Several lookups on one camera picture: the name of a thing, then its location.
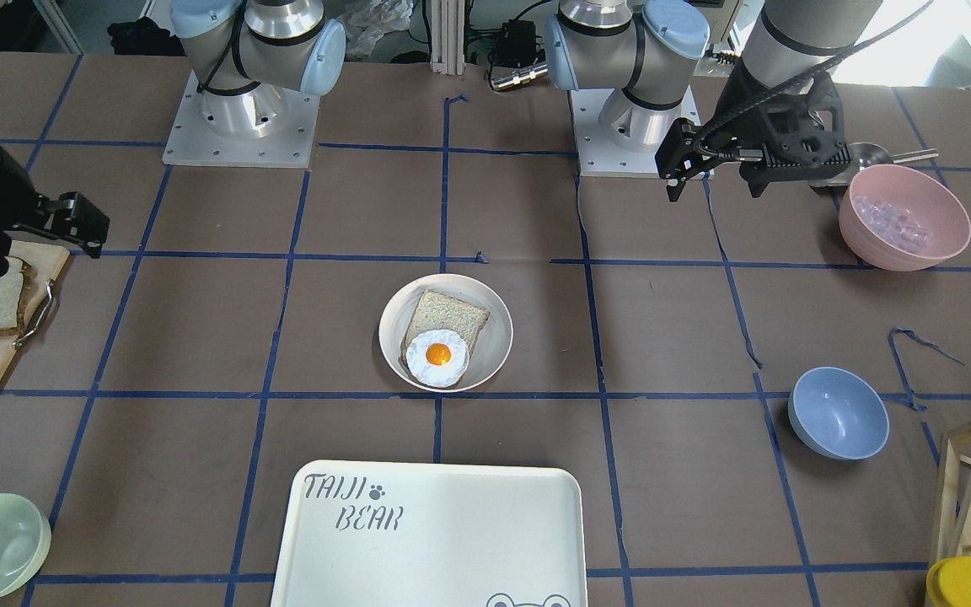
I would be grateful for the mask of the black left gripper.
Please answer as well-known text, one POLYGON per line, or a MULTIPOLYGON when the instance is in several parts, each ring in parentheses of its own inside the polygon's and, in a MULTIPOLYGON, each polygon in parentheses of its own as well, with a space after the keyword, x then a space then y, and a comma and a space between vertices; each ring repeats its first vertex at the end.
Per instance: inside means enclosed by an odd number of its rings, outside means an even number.
MULTIPOLYGON (((738 173, 753 199, 768 185, 787 181, 825 180, 852 162, 845 135, 844 111, 837 88, 827 73, 801 86, 799 93, 782 93, 723 123, 709 136, 709 149, 718 153, 751 153, 738 173)), ((660 180, 666 181, 670 202, 678 202, 694 178, 708 175, 717 158, 695 148, 699 127, 678 118, 655 152, 660 180)))

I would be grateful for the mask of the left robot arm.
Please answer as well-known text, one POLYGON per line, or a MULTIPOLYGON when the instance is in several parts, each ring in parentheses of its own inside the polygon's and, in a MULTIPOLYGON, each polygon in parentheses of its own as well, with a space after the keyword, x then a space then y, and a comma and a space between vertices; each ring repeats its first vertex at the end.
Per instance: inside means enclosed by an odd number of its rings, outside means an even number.
POLYGON ((859 41, 878 1, 767 1, 701 126, 681 105, 711 37, 686 1, 562 1, 545 35, 563 91, 607 89, 598 123, 617 146, 651 154, 672 201, 687 181, 736 163, 752 196, 767 185, 827 180, 851 156, 831 69, 859 41))

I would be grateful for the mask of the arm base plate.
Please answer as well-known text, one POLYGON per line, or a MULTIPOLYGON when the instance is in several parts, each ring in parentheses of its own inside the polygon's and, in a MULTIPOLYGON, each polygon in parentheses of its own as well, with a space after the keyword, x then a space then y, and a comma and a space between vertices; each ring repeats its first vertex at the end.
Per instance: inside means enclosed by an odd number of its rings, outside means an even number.
POLYGON ((664 110, 632 103, 619 89, 582 89, 569 97, 583 176, 658 178, 655 154, 674 121, 702 123, 691 88, 681 103, 664 110))
POLYGON ((163 162, 208 168, 307 169, 319 96, 260 84, 240 96, 197 91, 186 81, 163 162))

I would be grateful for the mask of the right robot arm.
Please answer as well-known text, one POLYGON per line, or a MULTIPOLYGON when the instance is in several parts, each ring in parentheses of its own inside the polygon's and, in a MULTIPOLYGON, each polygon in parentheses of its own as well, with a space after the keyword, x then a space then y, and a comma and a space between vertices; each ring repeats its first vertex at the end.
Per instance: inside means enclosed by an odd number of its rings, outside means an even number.
MULTIPOLYGON (((320 97, 338 81, 346 30, 319 1, 174 1, 192 66, 164 151, 172 165, 307 168, 320 97)), ((0 277, 12 232, 98 258, 110 219, 78 192, 43 196, 0 145, 0 277)))

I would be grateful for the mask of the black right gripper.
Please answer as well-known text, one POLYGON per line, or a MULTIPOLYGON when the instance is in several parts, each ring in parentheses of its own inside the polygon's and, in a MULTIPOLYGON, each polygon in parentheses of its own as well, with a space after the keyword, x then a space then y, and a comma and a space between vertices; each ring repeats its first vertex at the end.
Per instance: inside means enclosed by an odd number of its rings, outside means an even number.
POLYGON ((110 218, 80 192, 39 195, 23 166, 0 145, 0 277, 8 271, 8 231, 61 239, 92 259, 103 256, 110 218))

